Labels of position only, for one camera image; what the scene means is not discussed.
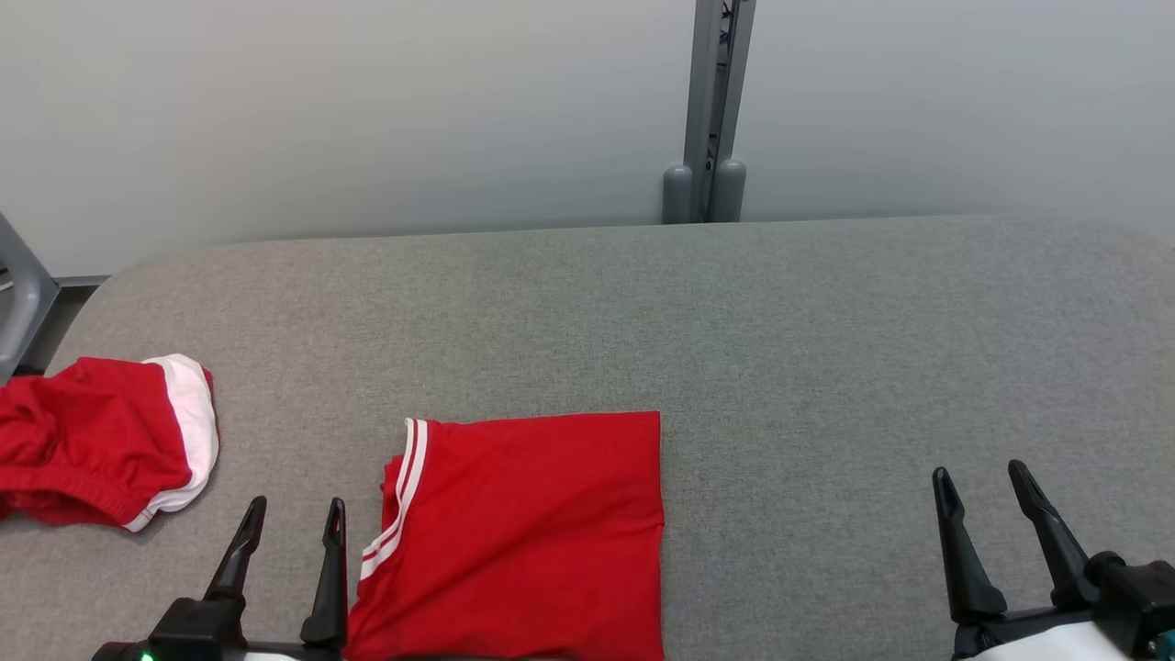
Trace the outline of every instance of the gray cushioned surface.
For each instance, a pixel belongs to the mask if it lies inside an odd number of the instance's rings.
[[[54,370],[214,375],[207,492],[141,534],[0,522],[9,659],[88,659],[197,595],[270,499],[244,626],[294,640],[329,498],[350,578],[404,417],[663,412],[670,659],[946,659],[931,471],[1013,608],[1049,581],[1006,475],[1089,553],[1175,560],[1170,249],[1112,223],[956,216],[317,240],[105,284]]]

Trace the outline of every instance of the chair leg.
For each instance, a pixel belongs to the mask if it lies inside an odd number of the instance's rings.
[[[4,214],[0,214],[0,262],[8,269],[15,296],[8,319],[0,323],[0,384],[5,384],[16,372],[49,312],[58,295],[58,283]]]

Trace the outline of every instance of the gray metal frame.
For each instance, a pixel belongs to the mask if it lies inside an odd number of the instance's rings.
[[[696,1],[685,149],[683,164],[665,171],[663,222],[739,218],[746,166],[731,150],[754,6],[756,0]]]
[[[0,324],[0,384],[8,382],[58,296],[58,283],[0,214],[0,263],[8,267],[15,302]]]
[[[723,0],[697,0],[693,11],[693,56],[690,61],[690,96],[685,116],[683,162],[692,173],[686,222],[700,222],[705,186],[710,177],[710,127],[714,108]]]
[[[756,0],[732,1],[730,54],[721,94],[721,115],[717,117],[719,129],[714,161],[718,164],[714,166],[713,187],[706,208],[707,222],[738,222],[743,213],[743,186],[746,183],[746,163],[731,156],[734,150],[739,102],[743,100],[743,77],[746,75],[746,60],[751,50]]]

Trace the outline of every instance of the red fabric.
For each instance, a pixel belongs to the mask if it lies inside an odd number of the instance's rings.
[[[419,421],[411,440],[385,468],[345,659],[664,659],[658,413]]]
[[[190,478],[159,365],[82,358],[0,389],[0,518],[125,526]]]

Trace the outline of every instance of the clothing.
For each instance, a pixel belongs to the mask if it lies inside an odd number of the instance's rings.
[[[203,491],[219,447],[212,376],[187,357],[14,379],[0,389],[0,519],[137,532]]]
[[[407,426],[345,659],[664,659],[658,413]]]

